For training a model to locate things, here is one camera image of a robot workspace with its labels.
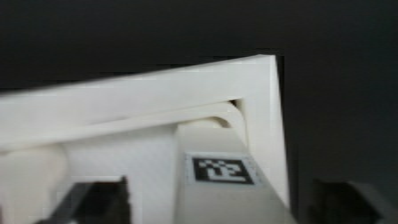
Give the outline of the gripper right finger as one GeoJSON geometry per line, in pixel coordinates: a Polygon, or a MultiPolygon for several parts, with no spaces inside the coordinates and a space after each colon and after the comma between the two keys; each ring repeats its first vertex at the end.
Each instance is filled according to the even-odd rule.
{"type": "Polygon", "coordinates": [[[398,224],[398,208],[360,182],[312,182],[310,224],[398,224]]]}

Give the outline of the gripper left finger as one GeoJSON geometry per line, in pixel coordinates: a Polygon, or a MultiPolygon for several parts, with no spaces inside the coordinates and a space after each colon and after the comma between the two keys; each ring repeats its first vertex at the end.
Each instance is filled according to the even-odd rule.
{"type": "Polygon", "coordinates": [[[51,215],[33,224],[131,224],[125,178],[77,182],[51,215]]]}

